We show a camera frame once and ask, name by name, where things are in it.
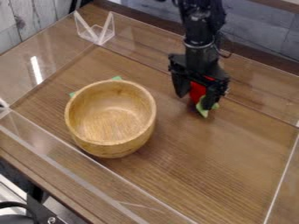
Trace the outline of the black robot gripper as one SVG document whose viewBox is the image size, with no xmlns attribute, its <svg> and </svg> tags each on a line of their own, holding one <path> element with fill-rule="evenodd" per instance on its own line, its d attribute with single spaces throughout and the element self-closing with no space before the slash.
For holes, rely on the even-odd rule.
<svg viewBox="0 0 299 224">
<path fill-rule="evenodd" d="M 202 100 L 205 110 L 211 110 L 218 102 L 219 95 L 225 95 L 230 85 L 230 75 L 221 68 L 219 62 L 198 62 L 194 65 L 187 64 L 187 56 L 185 54 L 171 53 L 169 55 L 170 66 L 169 71 L 173 75 L 173 85 L 177 95 L 183 98 L 191 90 L 191 82 L 195 81 L 205 84 L 205 76 L 214 78 L 215 86 L 207 88 L 206 95 Z"/>
</svg>

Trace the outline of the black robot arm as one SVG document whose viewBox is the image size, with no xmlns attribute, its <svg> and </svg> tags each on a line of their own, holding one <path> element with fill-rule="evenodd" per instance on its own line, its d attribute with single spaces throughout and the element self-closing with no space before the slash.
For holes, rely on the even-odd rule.
<svg viewBox="0 0 299 224">
<path fill-rule="evenodd" d="M 185 28 L 185 53 L 169 56 L 169 71 L 179 97 L 190 95 L 205 115 L 219 106 L 230 86 L 221 67 L 221 28 L 226 24 L 222 0 L 173 0 Z"/>
</svg>

